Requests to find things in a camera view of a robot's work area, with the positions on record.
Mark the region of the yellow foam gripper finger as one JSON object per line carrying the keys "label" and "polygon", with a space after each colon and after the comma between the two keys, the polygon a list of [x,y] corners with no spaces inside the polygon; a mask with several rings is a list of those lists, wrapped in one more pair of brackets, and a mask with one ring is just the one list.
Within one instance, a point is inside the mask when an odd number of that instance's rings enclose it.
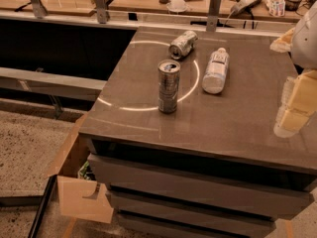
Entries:
{"label": "yellow foam gripper finger", "polygon": [[317,112],[317,70],[289,76],[283,86],[273,132],[289,138],[297,134]]}
{"label": "yellow foam gripper finger", "polygon": [[286,53],[291,50],[291,44],[292,44],[292,38],[294,34],[294,28],[288,30],[283,35],[281,35],[279,38],[274,40],[270,44],[270,49],[272,51],[278,52],[278,53]]}

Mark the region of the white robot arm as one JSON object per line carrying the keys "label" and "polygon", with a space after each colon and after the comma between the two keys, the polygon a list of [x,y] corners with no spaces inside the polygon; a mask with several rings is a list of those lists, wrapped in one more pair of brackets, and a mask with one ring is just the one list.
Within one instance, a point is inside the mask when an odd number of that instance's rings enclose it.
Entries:
{"label": "white robot arm", "polygon": [[293,63],[303,68],[296,78],[286,79],[273,128],[277,137],[289,138],[317,112],[317,1],[270,48],[280,53],[290,52]]}

